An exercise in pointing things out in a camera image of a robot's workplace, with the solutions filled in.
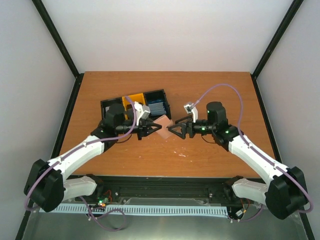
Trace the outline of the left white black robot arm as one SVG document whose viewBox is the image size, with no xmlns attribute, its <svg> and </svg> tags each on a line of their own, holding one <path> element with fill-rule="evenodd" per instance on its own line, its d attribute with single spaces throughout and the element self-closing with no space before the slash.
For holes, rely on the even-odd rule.
<svg viewBox="0 0 320 240">
<path fill-rule="evenodd" d="M 160 124 L 148 120 L 148 106 L 137 101 L 132 102 L 131 106 L 132 119 L 125 119 L 125 107 L 115 103 L 80 144 L 48 161 L 39 159 L 34 162 L 23 190 L 25 204 L 33 201 L 43 211 L 51 212 L 61 202 L 72 198 L 88 196 L 95 202 L 101 200 L 104 188 L 96 180 L 89 176 L 69 177 L 89 160 L 108 151 L 121 137 L 135 134 L 141 140 L 162 128 Z"/>
</svg>

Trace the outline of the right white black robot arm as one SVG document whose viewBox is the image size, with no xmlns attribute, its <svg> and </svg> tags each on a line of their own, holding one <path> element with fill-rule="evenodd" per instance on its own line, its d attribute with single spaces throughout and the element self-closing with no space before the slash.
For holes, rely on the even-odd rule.
<svg viewBox="0 0 320 240">
<path fill-rule="evenodd" d="M 263 183 L 237 176 L 228 183 L 227 194 L 253 200 L 268 208 L 278 219 L 284 220 L 310 202 L 303 172 L 289 168 L 259 149 L 237 127 L 229 124 L 226 109 L 221 102 L 206 105 L 207 118 L 198 119 L 198 110 L 192 103 L 184 105 L 188 116 L 181 118 L 168 131 L 185 139 L 196 134 L 211 135 L 215 144 L 237 156 L 252 168 Z"/>
</svg>

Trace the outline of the pink leather card holder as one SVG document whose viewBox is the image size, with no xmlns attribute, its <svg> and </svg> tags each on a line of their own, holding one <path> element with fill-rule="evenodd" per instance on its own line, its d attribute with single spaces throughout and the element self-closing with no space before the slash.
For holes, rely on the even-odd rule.
<svg viewBox="0 0 320 240">
<path fill-rule="evenodd" d="M 171 127 L 174 123 L 167 115 L 162 115 L 158 117 L 153 123 L 161 125 L 161 129 L 157 130 L 156 133 L 163 138 L 164 140 L 168 139 L 173 134 L 168 130 L 168 127 Z"/>
</svg>

